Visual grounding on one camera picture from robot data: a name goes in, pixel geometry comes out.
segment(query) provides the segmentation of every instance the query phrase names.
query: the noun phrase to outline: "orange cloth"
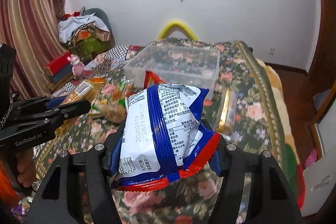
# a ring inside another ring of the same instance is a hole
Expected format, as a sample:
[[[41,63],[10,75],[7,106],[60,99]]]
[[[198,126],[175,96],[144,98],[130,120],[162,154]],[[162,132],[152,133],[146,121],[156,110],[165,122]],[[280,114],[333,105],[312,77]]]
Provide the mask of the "orange cloth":
[[[14,207],[20,201],[19,196],[12,189],[12,185],[7,179],[4,167],[0,161],[0,198],[4,201],[9,208]]]

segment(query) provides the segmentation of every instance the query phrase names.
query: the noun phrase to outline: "yellow arch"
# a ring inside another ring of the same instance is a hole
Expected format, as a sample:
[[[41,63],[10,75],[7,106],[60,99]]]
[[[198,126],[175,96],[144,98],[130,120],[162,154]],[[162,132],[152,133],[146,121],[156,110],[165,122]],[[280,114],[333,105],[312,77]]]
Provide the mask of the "yellow arch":
[[[178,19],[173,19],[172,21],[170,21],[161,31],[161,33],[159,34],[159,37],[157,38],[158,40],[161,39],[165,39],[169,33],[169,31],[174,28],[174,27],[178,27],[180,28],[182,31],[185,32],[185,34],[194,41],[198,41],[197,36],[194,34],[194,32],[188,27],[187,24],[185,24],[183,21],[178,20]]]

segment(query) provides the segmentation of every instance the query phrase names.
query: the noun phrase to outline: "red snack package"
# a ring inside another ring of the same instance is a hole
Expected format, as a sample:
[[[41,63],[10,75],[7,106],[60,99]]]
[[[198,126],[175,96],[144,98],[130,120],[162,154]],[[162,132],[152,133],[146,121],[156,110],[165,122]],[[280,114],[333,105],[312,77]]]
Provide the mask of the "red snack package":
[[[160,77],[157,76],[154,72],[146,70],[146,76],[145,81],[143,83],[143,88],[147,89],[155,84],[166,84],[166,82],[162,81]]]

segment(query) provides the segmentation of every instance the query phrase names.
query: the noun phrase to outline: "white cloth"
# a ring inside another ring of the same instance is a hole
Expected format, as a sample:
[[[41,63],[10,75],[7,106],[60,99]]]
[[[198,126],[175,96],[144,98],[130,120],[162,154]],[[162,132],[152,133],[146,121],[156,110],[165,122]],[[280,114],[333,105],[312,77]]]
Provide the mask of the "white cloth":
[[[61,21],[58,24],[60,42],[69,45],[73,31],[89,23],[93,23],[98,29],[110,32],[105,23],[99,17],[96,17],[95,14],[69,17],[67,20]]]

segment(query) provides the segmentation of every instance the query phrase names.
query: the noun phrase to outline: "clear plastic box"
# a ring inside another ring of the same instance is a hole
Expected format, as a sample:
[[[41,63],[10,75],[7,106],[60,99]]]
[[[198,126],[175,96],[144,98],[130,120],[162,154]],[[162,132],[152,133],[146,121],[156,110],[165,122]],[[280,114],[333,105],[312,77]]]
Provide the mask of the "clear plastic box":
[[[168,84],[209,89],[211,100],[218,78],[219,51],[194,47],[148,45],[124,67],[126,76],[142,88],[146,70]]]

